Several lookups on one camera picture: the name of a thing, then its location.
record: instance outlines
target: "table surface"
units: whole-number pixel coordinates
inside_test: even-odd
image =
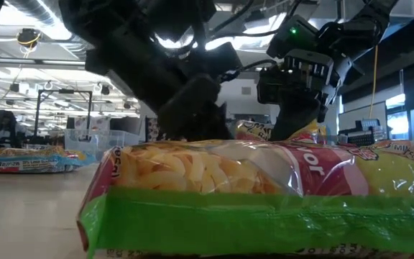
[[[75,216],[96,166],[72,173],[0,174],[0,258],[85,258]]]

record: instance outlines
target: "snack bag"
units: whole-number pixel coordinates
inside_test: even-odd
[[[414,160],[294,141],[116,147],[77,220],[88,258],[414,258]]]
[[[95,158],[80,151],[65,151],[58,146],[44,150],[0,148],[0,173],[70,172],[91,164]]]
[[[236,127],[236,140],[259,140],[268,141],[274,125],[259,122],[240,120]]]
[[[272,124],[241,120],[237,123],[235,139],[268,141],[273,129],[274,125]],[[322,136],[326,135],[326,127],[318,125],[317,121],[313,120],[308,126],[293,133],[289,140],[325,144]]]

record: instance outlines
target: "cable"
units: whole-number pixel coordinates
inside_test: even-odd
[[[245,33],[245,32],[227,32],[221,35],[215,35],[211,38],[211,40],[217,40],[222,37],[264,37],[264,36],[276,34],[278,30],[279,29],[275,29],[269,32],[260,32],[260,33],[253,33],[253,34]]]
[[[253,5],[254,0],[249,0],[242,9],[240,9],[236,14],[229,17],[226,21],[218,24],[215,28],[211,30],[210,35],[214,36],[217,32],[219,32],[221,29],[226,27],[228,24],[234,22],[236,19],[238,19],[241,15],[245,14],[247,10]]]
[[[21,42],[21,41],[19,41],[19,40],[17,40],[17,42],[19,43],[19,44],[22,44],[22,45],[28,45],[28,44],[33,44],[34,42],[36,42],[37,40],[39,40],[39,38],[41,37],[41,34],[39,33],[38,35],[37,35],[37,37],[34,39],[34,40],[30,40],[30,41],[28,41],[28,42]]]
[[[377,69],[378,69],[378,45],[374,48],[374,67],[373,67],[373,92],[372,92],[372,103],[370,104],[370,115],[369,119],[372,118],[374,93],[377,89]]]
[[[301,2],[303,2],[303,0],[295,0],[293,2],[292,6],[290,7],[289,13],[285,15],[284,21],[282,23],[286,23],[286,21],[288,21],[295,14],[296,9],[301,4]],[[279,28],[269,31],[269,32],[260,32],[260,33],[253,33],[253,34],[244,33],[244,32],[228,32],[228,33],[223,33],[222,35],[215,35],[212,37],[211,40],[216,40],[222,37],[264,37],[264,36],[276,34],[278,31],[279,31]]]
[[[215,6],[218,7],[220,9],[220,11],[224,11],[223,8],[221,7],[221,5],[215,3]]]
[[[195,0],[195,11],[197,12],[197,15],[196,15],[196,23],[193,24],[193,30],[194,30],[193,40],[198,43],[198,47],[201,50],[205,50],[206,43],[207,43],[207,35],[206,35],[206,29],[204,28],[204,24],[203,24],[200,0]]]
[[[282,23],[285,23],[286,21],[288,21],[290,18],[293,17],[293,15],[296,12],[296,9],[298,8],[298,6],[301,4],[301,2],[303,2],[303,0],[295,0],[292,4],[292,6],[290,7],[290,12],[288,12],[287,15],[285,15],[284,21]]]
[[[257,62],[253,62],[249,65],[246,65],[244,67],[241,68],[241,71],[245,71],[247,69],[256,67],[257,65],[262,65],[262,64],[271,64],[271,65],[275,65],[277,64],[276,60],[272,60],[272,59],[265,59],[265,60],[258,60]]]
[[[27,51],[27,53],[24,54],[23,58],[28,58],[28,55],[30,54],[30,50],[32,49],[33,46],[33,42],[29,44],[29,49]],[[15,83],[15,81],[18,79],[18,77],[20,76],[20,73],[22,72],[22,64],[19,65],[19,72],[15,75],[14,80],[12,81],[11,85],[13,85]],[[2,100],[4,100],[4,98],[7,96],[7,94],[11,91],[10,86],[9,89],[6,91],[6,93],[0,98],[0,102]]]

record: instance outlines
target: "metal frame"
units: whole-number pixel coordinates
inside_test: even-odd
[[[37,136],[37,129],[38,129],[38,121],[40,118],[40,107],[41,103],[44,101],[41,100],[42,93],[59,93],[59,94],[74,94],[74,93],[85,93],[89,94],[89,105],[88,105],[88,111],[87,111],[87,130],[89,129],[89,126],[91,125],[91,110],[92,110],[92,91],[77,91],[77,90],[71,90],[71,89],[60,89],[60,90],[38,90],[37,92],[37,103],[36,103],[36,116],[34,118],[34,132],[33,132],[33,138],[35,139]]]

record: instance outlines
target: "ramen package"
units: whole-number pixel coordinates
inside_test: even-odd
[[[414,159],[212,140],[116,147],[78,213],[88,258],[414,258]]]
[[[0,173],[59,173],[69,172],[92,163],[95,158],[79,151],[61,147],[43,150],[0,148]]]

